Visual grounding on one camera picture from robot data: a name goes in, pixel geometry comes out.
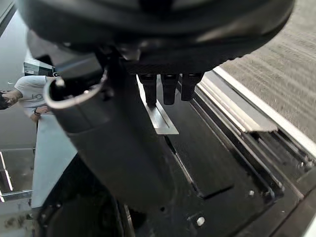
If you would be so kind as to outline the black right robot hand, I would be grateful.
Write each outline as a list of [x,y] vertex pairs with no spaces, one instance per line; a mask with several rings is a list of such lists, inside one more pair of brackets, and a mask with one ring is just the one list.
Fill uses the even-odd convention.
[[174,197],[169,151],[142,103],[192,99],[203,74],[269,42],[292,0],[18,0],[31,55],[60,79],[44,99],[83,162],[118,200],[140,212]]

